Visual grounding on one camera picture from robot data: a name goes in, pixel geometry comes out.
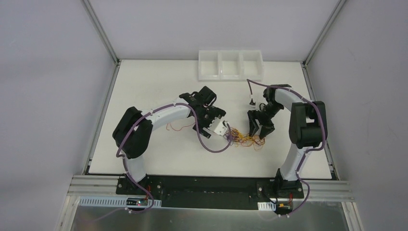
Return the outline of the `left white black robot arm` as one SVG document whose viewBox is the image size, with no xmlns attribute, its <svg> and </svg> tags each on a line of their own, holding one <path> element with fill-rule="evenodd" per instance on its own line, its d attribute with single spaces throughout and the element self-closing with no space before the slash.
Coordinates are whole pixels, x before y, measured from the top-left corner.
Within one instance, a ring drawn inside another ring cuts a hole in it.
<svg viewBox="0 0 408 231">
<path fill-rule="evenodd" d="M 207 86 L 199 91 L 183 93 L 169 104 L 150 110 L 128 108 L 113 131 L 117 146 L 116 157 L 122 159 L 128 188 L 134 194 L 147 190 L 147 176 L 143 154 L 148 148 L 150 137 L 156 129 L 176 120 L 194 118 L 193 130 L 198 140 L 209 139 L 211 132 L 227 136 L 228 146 L 232 144 L 231 127 L 222 117 L 226 112 L 213 104 L 217 95 Z"/>
</svg>

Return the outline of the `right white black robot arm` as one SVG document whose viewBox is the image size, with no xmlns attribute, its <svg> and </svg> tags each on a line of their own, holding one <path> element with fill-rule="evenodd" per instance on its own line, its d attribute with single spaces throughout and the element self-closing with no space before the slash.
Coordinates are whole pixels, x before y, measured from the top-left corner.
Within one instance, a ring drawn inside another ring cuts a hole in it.
<svg viewBox="0 0 408 231">
<path fill-rule="evenodd" d="M 249 136 L 260 139 L 275 130 L 273 117 L 283 109 L 290 111 L 289 138 L 291 147 L 283 165 L 277 170 L 271 190 L 279 197 L 302 192 L 299 179 L 306 160 L 313 151 L 322 150 L 327 139 L 325 103 L 310 101 L 288 84 L 270 85 L 263 91 L 266 104 L 247 112 Z"/>
</svg>

